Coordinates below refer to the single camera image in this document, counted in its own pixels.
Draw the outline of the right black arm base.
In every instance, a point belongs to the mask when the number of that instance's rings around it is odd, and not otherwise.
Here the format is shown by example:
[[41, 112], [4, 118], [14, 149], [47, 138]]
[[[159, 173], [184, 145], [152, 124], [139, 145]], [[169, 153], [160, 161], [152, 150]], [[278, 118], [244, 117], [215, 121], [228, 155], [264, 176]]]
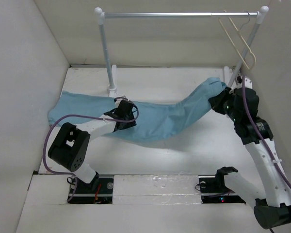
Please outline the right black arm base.
[[215, 176], [199, 176], [195, 185], [196, 191], [200, 192], [202, 204], [227, 204], [246, 202], [235, 192], [226, 187], [220, 187], [216, 183]]

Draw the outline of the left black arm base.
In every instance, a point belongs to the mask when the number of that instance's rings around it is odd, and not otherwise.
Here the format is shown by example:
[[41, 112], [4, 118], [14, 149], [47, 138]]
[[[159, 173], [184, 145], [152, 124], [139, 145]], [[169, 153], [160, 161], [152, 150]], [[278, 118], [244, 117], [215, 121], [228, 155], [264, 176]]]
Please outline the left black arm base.
[[113, 183], [114, 176], [101, 176], [94, 190], [89, 184], [75, 178], [68, 177], [67, 182], [70, 185], [67, 202], [69, 204], [112, 204], [113, 202]]

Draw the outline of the light blue trousers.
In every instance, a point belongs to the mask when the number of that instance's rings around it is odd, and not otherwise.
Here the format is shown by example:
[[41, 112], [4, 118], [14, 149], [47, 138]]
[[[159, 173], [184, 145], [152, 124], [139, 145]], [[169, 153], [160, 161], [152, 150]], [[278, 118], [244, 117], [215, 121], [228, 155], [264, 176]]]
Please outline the light blue trousers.
[[[145, 143], [168, 139], [187, 129], [203, 117], [210, 109], [209, 99], [219, 95], [226, 84], [219, 78], [207, 78], [188, 97], [176, 104], [155, 104], [135, 102], [139, 110], [136, 126], [111, 133], [126, 141]], [[70, 117], [62, 123], [81, 124], [88, 118], [100, 117], [113, 109], [115, 103], [111, 97], [89, 96], [62, 92], [57, 104], [48, 114], [50, 124], [65, 115]]]

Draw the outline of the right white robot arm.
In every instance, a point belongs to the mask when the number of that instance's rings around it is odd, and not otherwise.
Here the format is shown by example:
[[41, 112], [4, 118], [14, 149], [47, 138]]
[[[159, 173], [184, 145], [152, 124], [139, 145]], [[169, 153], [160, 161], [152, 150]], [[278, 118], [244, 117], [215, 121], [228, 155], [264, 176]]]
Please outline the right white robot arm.
[[258, 224], [266, 230], [290, 224], [291, 183], [276, 155], [270, 126], [257, 115], [258, 95], [247, 87], [226, 87], [219, 95], [209, 98], [209, 102], [215, 112], [227, 115], [233, 121], [236, 134], [255, 163], [263, 190], [232, 166], [217, 170], [213, 187], [236, 192], [253, 209]]

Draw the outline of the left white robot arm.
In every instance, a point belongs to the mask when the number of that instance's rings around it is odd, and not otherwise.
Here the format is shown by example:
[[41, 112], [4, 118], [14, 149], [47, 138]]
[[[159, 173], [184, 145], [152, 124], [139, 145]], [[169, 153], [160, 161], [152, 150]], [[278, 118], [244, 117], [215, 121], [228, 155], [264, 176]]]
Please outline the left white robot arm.
[[48, 150], [48, 157], [74, 176], [74, 185], [81, 182], [87, 192], [96, 191], [99, 174], [85, 163], [89, 142], [103, 135], [136, 126], [136, 109], [135, 106], [118, 106], [100, 117], [68, 115], [67, 118], [87, 118], [90, 121], [76, 125], [64, 123]]

